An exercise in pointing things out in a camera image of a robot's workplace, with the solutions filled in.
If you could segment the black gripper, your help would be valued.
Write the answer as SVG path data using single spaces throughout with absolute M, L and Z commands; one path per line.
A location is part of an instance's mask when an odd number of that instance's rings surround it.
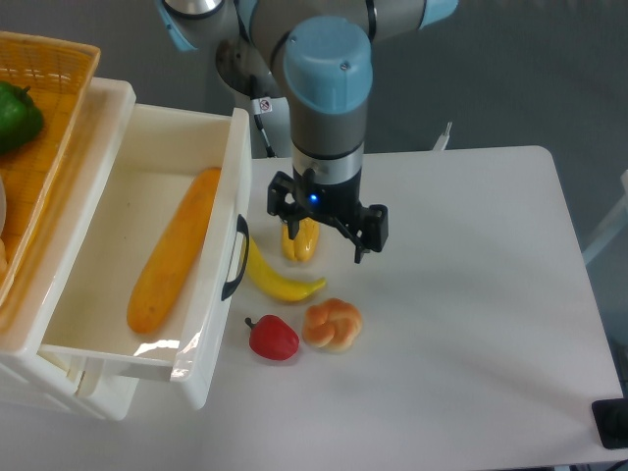
M 295 239 L 300 221 L 310 218 L 336 228 L 354 245 L 353 261 L 360 264 L 370 252 L 381 252 L 389 237 L 389 208 L 383 204 L 363 206 L 359 200 L 361 171 L 342 183 L 316 183 L 308 169 L 292 177 L 277 172 L 267 191 L 267 213 L 279 217 Z

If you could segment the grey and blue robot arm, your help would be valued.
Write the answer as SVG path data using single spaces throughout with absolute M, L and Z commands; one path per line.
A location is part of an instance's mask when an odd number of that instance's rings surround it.
M 254 115 L 267 97 L 288 104 L 290 173 L 267 192 L 269 214 L 296 237 L 312 219 L 350 240 L 361 258 L 383 249 L 384 205 L 359 199 L 376 42 L 451 16 L 453 1 L 238 1 L 238 37 L 222 80 Z

